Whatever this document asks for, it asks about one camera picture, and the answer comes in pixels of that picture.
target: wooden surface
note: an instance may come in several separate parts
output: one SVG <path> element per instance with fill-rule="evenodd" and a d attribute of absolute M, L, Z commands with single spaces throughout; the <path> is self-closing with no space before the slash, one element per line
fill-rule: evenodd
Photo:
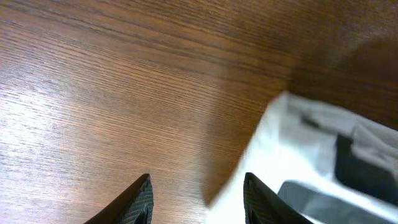
<path fill-rule="evenodd" d="M 397 1 L 0 1 L 0 223 L 83 223 L 150 173 L 202 223 L 288 88 L 398 128 Z"/>

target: white fabric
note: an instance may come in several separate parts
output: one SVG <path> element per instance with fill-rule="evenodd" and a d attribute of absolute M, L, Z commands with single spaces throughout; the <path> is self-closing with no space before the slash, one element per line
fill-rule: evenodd
<path fill-rule="evenodd" d="M 323 132 L 303 124 L 303 116 L 332 131 Z M 356 156 L 398 176 L 397 131 L 342 108 L 285 92 L 268 106 L 234 174 L 210 205 L 206 223 L 245 223 L 243 181 L 247 172 L 275 193 L 285 180 L 297 180 L 398 223 L 397 207 L 336 181 L 333 131 L 358 142 L 353 146 Z"/>

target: white cloth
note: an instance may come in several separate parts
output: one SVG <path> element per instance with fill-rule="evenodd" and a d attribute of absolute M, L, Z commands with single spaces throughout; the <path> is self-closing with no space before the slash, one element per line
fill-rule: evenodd
<path fill-rule="evenodd" d="M 304 124 L 303 117 L 330 131 Z M 245 223 L 243 182 L 247 172 L 252 172 L 275 193 L 285 180 L 297 180 L 312 190 L 398 223 L 397 207 L 336 180 L 333 132 L 358 142 L 353 146 L 355 156 L 398 176 L 397 131 L 345 109 L 285 92 L 268 106 L 234 174 L 211 203 L 206 223 Z"/>

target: wooden table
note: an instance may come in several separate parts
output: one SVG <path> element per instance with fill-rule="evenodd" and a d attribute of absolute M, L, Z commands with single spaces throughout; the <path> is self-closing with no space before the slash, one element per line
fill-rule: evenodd
<path fill-rule="evenodd" d="M 2 0 L 0 223 L 83 223 L 143 173 L 202 223 L 288 88 L 398 128 L 397 1 Z"/>

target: folded cloth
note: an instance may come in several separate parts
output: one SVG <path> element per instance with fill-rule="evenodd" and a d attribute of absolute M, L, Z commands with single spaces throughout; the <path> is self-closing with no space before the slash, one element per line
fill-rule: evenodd
<path fill-rule="evenodd" d="M 317 197 L 317 203 L 326 198 L 330 208 L 331 202 L 358 208 L 330 209 L 328 217 L 337 217 L 325 220 L 314 220 L 325 217 L 314 209 L 312 217 L 303 214 L 313 222 L 333 224 L 333 220 L 340 222 L 363 215 L 363 211 L 385 223 L 398 223 L 397 148 L 395 130 L 343 108 L 282 93 L 268 106 L 234 174 L 211 203 L 206 223 L 245 222 L 243 182 L 247 172 L 276 194 L 289 180 L 327 196 Z M 313 206 L 310 200 L 300 204 Z"/>

